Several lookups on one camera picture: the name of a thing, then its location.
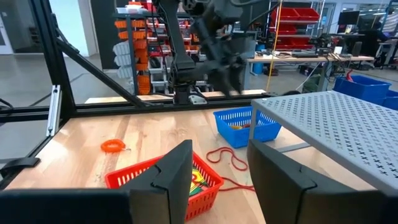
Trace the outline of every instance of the workbench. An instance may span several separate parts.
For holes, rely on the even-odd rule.
[[[338,57],[341,61],[352,61],[352,62],[358,62],[358,61],[372,61],[374,60],[373,57],[367,57],[367,56],[358,56],[358,57],[351,57],[351,58],[344,58],[344,57]],[[330,75],[331,72],[331,62],[336,61],[335,58],[329,56],[329,57],[317,57],[317,58],[295,58],[295,57],[276,57],[272,55],[263,55],[263,56],[258,56],[256,55],[254,58],[249,58],[248,59],[248,64],[246,65],[245,71],[244,71],[244,90],[250,89],[250,75],[253,74],[253,64],[254,63],[270,63],[271,61],[274,61],[274,63],[305,63],[305,62],[318,62],[322,63],[324,62],[325,64],[323,65],[322,69],[322,74],[321,74],[321,79],[318,85],[318,91],[326,91],[326,88],[328,86],[328,82],[326,77]]]
[[[262,93],[251,90],[245,94]],[[219,93],[205,93],[217,96]],[[165,96],[145,96],[152,100]],[[120,98],[94,98],[87,103],[121,101]],[[108,172],[146,161],[169,152],[185,139],[192,139],[193,150],[206,161],[206,153],[229,146],[218,134],[213,112],[196,110],[166,113],[145,113],[121,116],[72,118],[39,152],[41,162],[35,168],[24,169],[7,189],[105,187]],[[109,139],[122,139],[131,150],[106,154],[100,144]],[[303,142],[285,128],[274,148]],[[247,162],[246,148],[235,149],[236,155]],[[373,189],[371,185],[346,170],[314,147],[285,153],[292,159],[311,167],[357,190]],[[223,155],[211,166],[220,176],[241,184],[251,184],[249,171],[241,172]],[[189,223],[265,223],[256,194],[248,190],[219,192],[213,208]]]

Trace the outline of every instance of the gray perforated shelf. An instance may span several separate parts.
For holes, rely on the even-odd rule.
[[[335,91],[252,105],[375,188],[398,189],[397,111]]]

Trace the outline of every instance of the gray floor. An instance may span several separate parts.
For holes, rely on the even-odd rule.
[[[68,74],[72,81],[72,90],[76,103],[84,103],[90,97],[117,96],[117,94],[81,68],[77,63],[65,58]],[[89,61],[100,67],[98,55]],[[391,89],[398,90],[398,71],[371,70],[365,73],[369,77],[393,83]],[[113,79],[125,84],[115,74]],[[259,75],[250,77],[250,89],[266,89],[268,77]],[[296,89],[306,76],[292,67],[279,67],[279,76],[271,77],[269,91],[283,93]],[[0,98],[14,106],[49,105],[51,81],[42,55],[0,55]],[[0,159],[22,157],[28,154],[45,135],[46,121],[7,123],[0,127]]]

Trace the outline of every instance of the orange ring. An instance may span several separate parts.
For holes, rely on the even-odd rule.
[[[107,140],[101,144],[101,149],[104,152],[120,152],[126,148],[126,144],[120,139]]]

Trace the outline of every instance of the red string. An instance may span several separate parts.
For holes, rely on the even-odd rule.
[[[210,156],[211,154],[216,153],[216,152],[218,152],[218,151],[220,151],[220,153],[219,153],[219,157],[218,157],[217,160],[213,161],[213,160],[209,159],[209,156]],[[218,148],[218,149],[216,149],[216,150],[207,152],[207,154],[206,154],[206,159],[207,159],[209,162],[214,163],[214,164],[219,163],[219,162],[221,161],[221,155],[223,154],[223,152],[229,152],[229,153],[231,153],[231,155],[232,155],[232,156],[231,156],[231,163],[232,163],[232,166],[233,166],[235,169],[237,169],[237,170],[239,170],[239,171],[246,171],[246,170],[249,168],[249,167],[248,167],[248,164],[247,164],[246,162],[244,162],[243,160],[239,159],[238,157],[236,157],[236,156],[235,156],[235,152],[234,152],[231,148],[228,148],[228,147],[221,147],[221,148]],[[234,159],[236,159],[237,161],[239,161],[240,163],[242,163],[242,164],[244,165],[244,168],[238,167],[238,166],[235,164]],[[239,184],[239,183],[237,183],[237,182],[235,182],[235,181],[233,181],[233,180],[231,180],[231,179],[229,179],[229,178],[227,178],[227,177],[221,177],[221,178],[224,179],[224,180],[230,181],[232,184],[236,185],[236,187],[229,187],[229,188],[226,188],[226,189],[219,189],[219,191],[229,191],[229,190],[235,190],[235,189],[245,189],[245,190],[251,190],[251,191],[254,192],[254,187],[253,187],[253,185],[241,185],[241,184]]]

